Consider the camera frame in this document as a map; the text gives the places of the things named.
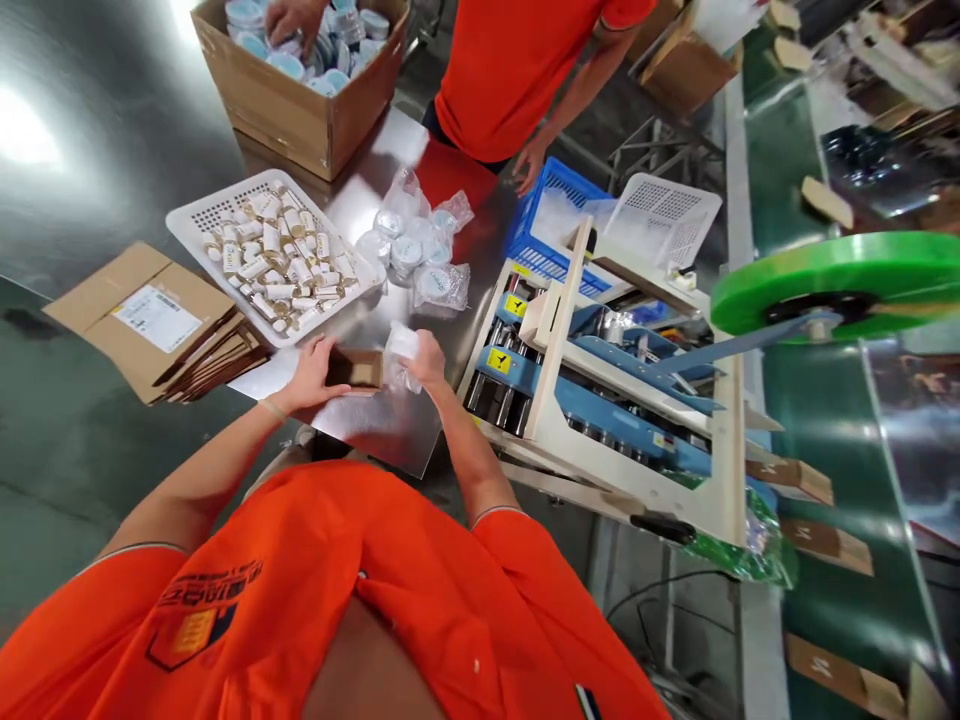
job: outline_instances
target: black handle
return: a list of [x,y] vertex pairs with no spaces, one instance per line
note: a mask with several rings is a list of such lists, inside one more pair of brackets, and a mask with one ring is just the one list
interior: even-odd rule
[[697,529],[693,525],[665,513],[648,512],[644,515],[631,515],[630,524],[678,545],[689,545],[697,539]]

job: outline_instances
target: wrist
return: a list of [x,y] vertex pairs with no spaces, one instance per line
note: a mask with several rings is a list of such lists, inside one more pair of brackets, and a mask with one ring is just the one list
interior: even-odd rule
[[286,392],[286,388],[268,396],[267,400],[269,400],[277,410],[287,416],[292,415],[300,409],[299,405],[293,400],[290,394]]

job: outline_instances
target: blue plastic basket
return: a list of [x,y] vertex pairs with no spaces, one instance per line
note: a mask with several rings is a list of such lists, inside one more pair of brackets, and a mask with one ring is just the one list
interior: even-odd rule
[[[538,275],[562,281],[567,277],[567,270],[570,269],[570,259],[557,248],[540,242],[530,234],[533,219],[537,216],[540,198],[546,188],[560,188],[578,208],[582,208],[588,200],[605,200],[611,197],[556,158],[550,157],[544,163],[533,191],[520,200],[517,214],[510,226],[507,257],[519,265],[530,268]],[[608,283],[584,269],[580,283],[580,292],[583,295],[596,297],[609,288]]]

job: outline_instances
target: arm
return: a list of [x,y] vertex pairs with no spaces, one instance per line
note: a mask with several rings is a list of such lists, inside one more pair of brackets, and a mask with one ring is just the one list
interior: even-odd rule
[[420,350],[408,370],[429,393],[440,413],[450,460],[467,509],[467,521],[472,527],[477,518],[494,507],[519,509],[510,481],[503,474],[490,443],[443,377],[443,351],[436,339],[426,330],[418,330],[417,337]]
[[[277,410],[290,415],[350,391],[349,385],[325,385],[334,342],[321,335],[303,347],[293,379],[268,398]],[[234,420],[133,509],[98,557],[146,542],[194,552],[210,537],[217,516],[237,492],[267,438],[282,423],[260,404]]]
[[518,195],[524,195],[533,189],[547,148],[574,119],[586,110],[587,106],[613,76],[627,50],[637,37],[639,26],[627,30],[608,30],[602,24],[597,31],[599,47],[574,77],[566,94],[557,103],[553,115],[534,135],[527,146],[520,151],[513,167],[514,180],[520,180]]

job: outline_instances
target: yellow warning sticker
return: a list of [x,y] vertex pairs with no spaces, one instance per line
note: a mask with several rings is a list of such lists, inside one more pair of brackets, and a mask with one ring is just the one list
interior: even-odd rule
[[513,313],[517,317],[523,317],[527,312],[527,304],[516,295],[507,295],[507,312]]
[[490,351],[490,357],[487,358],[487,365],[506,375],[510,372],[510,356],[494,348]]

